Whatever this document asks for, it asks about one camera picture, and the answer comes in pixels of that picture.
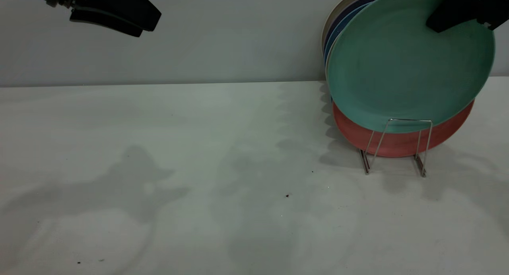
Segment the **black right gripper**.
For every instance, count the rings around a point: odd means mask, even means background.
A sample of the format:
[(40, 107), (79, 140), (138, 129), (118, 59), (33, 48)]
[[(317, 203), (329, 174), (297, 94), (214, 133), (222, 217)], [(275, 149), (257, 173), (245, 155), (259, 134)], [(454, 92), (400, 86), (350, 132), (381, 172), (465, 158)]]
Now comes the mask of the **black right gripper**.
[(509, 19), (509, 0), (443, 0), (426, 26), (440, 33), (473, 19), (494, 31)]

